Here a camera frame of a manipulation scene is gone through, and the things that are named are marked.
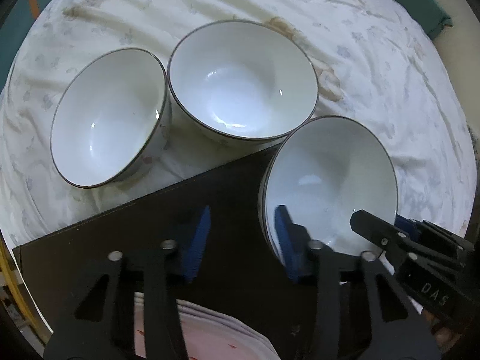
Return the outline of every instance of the bowl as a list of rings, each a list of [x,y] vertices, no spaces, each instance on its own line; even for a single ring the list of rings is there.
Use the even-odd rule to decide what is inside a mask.
[[[129,176],[165,146],[171,104],[165,69],[150,52],[126,48],[85,67],[55,111],[50,150],[60,175],[92,188]]]
[[[173,97],[221,143],[286,136],[315,110],[318,81],[306,54],[258,23],[227,20],[189,33],[170,57]]]
[[[267,243],[283,260],[274,211],[286,205],[294,223],[312,239],[350,255],[378,252],[354,233],[351,215],[366,210],[393,224],[397,179],[378,138],[360,123],[340,116],[312,119],[283,142],[259,192],[259,217]]]

